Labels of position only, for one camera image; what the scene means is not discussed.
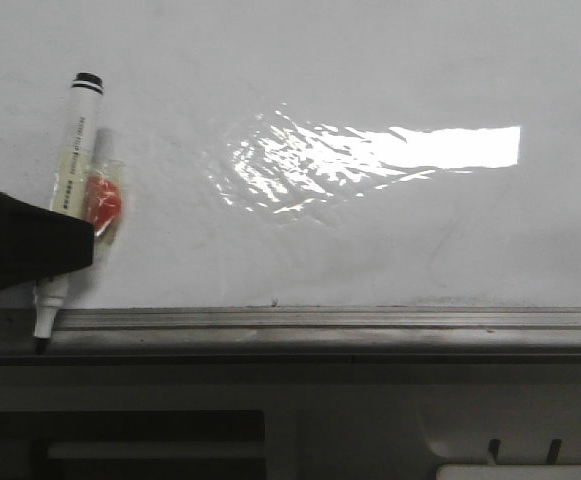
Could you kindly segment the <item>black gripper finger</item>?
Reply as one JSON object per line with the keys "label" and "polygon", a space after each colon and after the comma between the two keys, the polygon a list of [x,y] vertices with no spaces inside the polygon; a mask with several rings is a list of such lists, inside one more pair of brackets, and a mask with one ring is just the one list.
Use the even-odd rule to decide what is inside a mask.
{"label": "black gripper finger", "polygon": [[84,269],[93,252],[90,223],[0,192],[0,291]]}

